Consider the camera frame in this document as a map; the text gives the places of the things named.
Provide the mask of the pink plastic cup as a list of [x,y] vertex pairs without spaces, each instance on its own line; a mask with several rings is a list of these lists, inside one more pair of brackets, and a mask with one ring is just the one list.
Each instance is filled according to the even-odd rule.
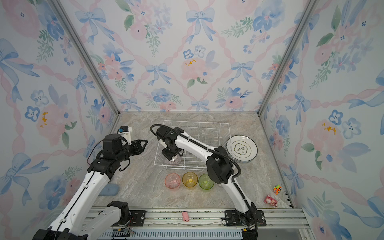
[[165,186],[169,190],[177,190],[181,184],[181,177],[176,173],[168,174],[165,178]]

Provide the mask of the yellow plastic cup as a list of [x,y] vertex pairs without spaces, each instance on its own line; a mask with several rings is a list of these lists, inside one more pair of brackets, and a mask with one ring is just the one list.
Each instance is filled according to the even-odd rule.
[[194,188],[198,183],[198,176],[193,172],[187,172],[182,177],[183,185],[187,188]]

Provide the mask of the green plastic cup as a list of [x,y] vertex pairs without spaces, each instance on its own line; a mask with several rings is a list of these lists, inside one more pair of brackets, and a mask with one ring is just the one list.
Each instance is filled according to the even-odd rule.
[[215,185],[214,181],[208,176],[208,174],[203,174],[199,177],[199,186],[201,189],[208,191],[212,189]]

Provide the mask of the striped ceramic bowl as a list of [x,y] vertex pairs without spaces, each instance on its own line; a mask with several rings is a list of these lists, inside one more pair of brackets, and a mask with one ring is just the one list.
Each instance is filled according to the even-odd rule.
[[178,166],[181,163],[182,157],[180,155],[176,155],[169,160],[168,164],[171,166]]

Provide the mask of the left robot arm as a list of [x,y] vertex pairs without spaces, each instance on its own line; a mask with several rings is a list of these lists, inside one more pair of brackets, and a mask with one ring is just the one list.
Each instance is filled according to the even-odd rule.
[[103,139],[103,149],[91,163],[88,172],[70,203],[47,229],[39,229],[35,240],[96,240],[108,228],[117,225],[126,228],[132,223],[129,205],[113,201],[93,220],[84,224],[95,200],[121,171],[121,163],[144,152],[148,140],[130,139],[130,133],[109,134]]

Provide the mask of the pink plush toy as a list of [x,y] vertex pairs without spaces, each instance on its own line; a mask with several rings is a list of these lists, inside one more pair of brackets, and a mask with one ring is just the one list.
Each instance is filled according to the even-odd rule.
[[274,199],[271,195],[267,195],[264,199],[264,202],[268,205],[273,206],[274,208],[278,206],[278,201]]

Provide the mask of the green orange toy car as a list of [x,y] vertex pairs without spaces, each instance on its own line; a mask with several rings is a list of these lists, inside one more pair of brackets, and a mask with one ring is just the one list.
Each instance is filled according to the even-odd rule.
[[273,192],[275,193],[275,195],[278,195],[282,190],[283,188],[280,185],[277,185],[274,187]]

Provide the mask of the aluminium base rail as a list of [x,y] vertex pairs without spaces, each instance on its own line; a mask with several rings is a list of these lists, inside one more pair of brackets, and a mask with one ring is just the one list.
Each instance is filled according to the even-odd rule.
[[[236,225],[233,209],[138,208],[144,211],[142,226],[124,230],[110,227],[101,240],[243,240],[250,233]],[[182,212],[190,221],[184,222]],[[259,240],[313,240],[314,234],[302,209],[259,209]]]

